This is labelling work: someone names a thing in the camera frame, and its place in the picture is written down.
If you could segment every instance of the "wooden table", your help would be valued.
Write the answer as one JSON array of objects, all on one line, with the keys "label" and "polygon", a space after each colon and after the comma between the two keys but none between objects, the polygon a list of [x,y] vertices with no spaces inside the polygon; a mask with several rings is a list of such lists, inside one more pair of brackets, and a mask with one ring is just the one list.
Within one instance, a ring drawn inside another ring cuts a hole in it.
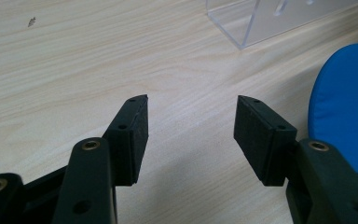
[{"label": "wooden table", "polygon": [[63,167],[148,94],[150,137],[138,184],[117,188],[119,223],[290,223],[284,188],[264,188],[233,139],[237,96],[306,137],[320,68],[355,42],[358,6],[238,50],[205,0],[0,0],[0,173],[28,183]]}]

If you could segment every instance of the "wood grain surface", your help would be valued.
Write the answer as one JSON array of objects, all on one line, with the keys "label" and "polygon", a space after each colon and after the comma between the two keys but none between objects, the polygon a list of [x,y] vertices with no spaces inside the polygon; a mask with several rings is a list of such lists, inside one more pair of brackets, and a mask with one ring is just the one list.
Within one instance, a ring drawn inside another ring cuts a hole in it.
[{"label": "wood grain surface", "polygon": [[63,167],[148,94],[150,137],[138,184],[117,188],[119,223],[291,223],[284,188],[263,187],[233,139],[237,96],[307,137],[320,68],[357,42],[358,6],[238,50],[205,0],[0,0],[0,173],[28,183]]}]

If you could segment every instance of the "blue foam object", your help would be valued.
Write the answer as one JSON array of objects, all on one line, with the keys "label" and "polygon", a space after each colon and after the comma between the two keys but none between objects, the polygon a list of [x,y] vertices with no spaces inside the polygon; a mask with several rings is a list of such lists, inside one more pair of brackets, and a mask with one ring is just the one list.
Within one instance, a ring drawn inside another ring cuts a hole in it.
[{"label": "blue foam object", "polygon": [[334,145],[358,173],[358,44],[338,50],[313,86],[309,135]]}]

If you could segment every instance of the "blue cushion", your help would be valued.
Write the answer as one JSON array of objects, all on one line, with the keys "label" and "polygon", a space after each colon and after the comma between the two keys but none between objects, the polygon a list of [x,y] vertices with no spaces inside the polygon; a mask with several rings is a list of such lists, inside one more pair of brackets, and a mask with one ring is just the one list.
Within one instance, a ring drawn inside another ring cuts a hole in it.
[{"label": "blue cushion", "polygon": [[310,97],[309,135],[334,145],[358,173],[358,44],[324,64]]}]

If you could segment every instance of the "transparent plastic container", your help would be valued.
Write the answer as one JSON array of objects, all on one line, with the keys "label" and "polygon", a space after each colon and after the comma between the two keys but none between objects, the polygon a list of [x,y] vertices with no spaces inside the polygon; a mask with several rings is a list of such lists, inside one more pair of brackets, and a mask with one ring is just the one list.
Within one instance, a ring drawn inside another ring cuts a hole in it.
[{"label": "transparent plastic container", "polygon": [[206,1],[208,17],[240,49],[357,4],[358,0]]}]

